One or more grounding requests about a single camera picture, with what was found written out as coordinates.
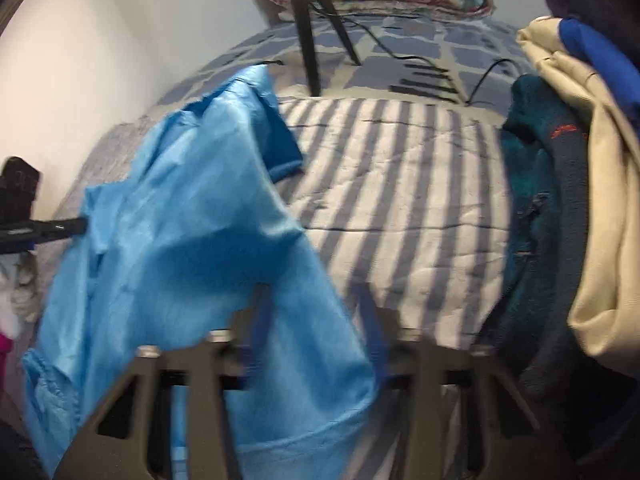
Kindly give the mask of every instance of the tripod leg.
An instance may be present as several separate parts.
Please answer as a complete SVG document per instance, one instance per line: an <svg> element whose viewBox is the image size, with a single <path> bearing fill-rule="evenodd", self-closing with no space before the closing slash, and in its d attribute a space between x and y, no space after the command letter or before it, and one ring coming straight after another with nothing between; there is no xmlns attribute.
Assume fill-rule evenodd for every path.
<svg viewBox="0 0 640 480"><path fill-rule="evenodd" d="M316 45L314 33L311 27L311 16L306 0L290 0L293 17L296 20L298 39L302 49L302 58L305 62L306 80L312 97L320 95L320 75L318 73L318 60L316 59Z"/></svg>
<svg viewBox="0 0 640 480"><path fill-rule="evenodd" d="M347 29L344 28L344 23L342 22L342 20L336 16L338 13L335 10L334 3L331 0L318 0L318 3L324 9L324 11L329 14L331 24L334 26L335 31L338 33L338 37L340 37L342 44L351 57L351 60L356 65L360 66L360 59L358 58L356 49L353 47L353 43L351 43L349 35L347 34Z"/></svg>

